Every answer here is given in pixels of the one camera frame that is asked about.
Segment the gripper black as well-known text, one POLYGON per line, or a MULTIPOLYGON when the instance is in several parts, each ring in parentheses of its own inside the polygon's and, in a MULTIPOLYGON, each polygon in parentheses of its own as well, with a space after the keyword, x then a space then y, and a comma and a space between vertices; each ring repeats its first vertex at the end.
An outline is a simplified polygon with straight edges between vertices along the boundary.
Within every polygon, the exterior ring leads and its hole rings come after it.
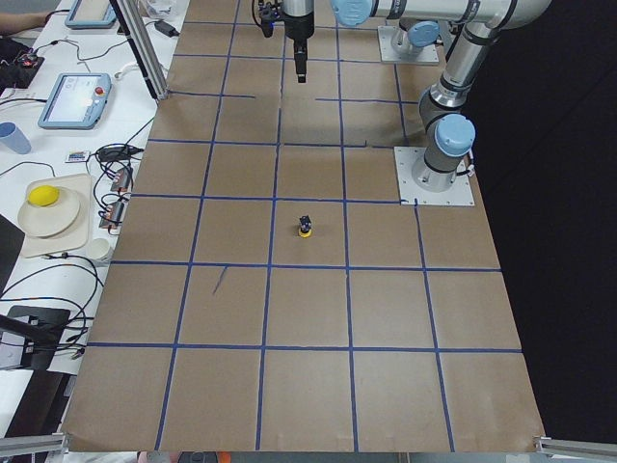
POLYGON ((313 35, 313 1, 283 0, 281 18, 285 35, 294 40, 294 63, 297 81, 307 82, 308 43, 313 35))

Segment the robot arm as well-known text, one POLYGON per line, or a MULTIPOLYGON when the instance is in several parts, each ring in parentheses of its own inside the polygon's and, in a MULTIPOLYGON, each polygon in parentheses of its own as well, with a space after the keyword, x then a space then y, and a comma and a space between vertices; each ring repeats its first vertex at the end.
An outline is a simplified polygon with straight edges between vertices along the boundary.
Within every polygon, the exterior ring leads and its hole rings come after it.
POLYGON ((412 55, 433 45, 439 36, 440 26, 437 21, 401 18, 390 44, 397 53, 412 55))
POLYGON ((357 26, 370 17, 452 21, 463 26, 451 47, 440 80, 427 89, 419 114, 427 132, 437 120, 458 113, 476 73, 501 31, 523 27, 539 17, 549 1, 333 1, 338 23, 357 26))

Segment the person forearm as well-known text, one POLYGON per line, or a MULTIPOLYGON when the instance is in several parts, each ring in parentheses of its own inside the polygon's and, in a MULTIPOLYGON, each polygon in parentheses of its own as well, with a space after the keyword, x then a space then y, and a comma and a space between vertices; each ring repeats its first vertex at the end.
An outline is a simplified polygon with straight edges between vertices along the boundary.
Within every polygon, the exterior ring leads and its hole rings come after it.
POLYGON ((42 28, 48 19, 48 12, 8 14, 0 13, 0 34, 2 37, 23 31, 42 28))

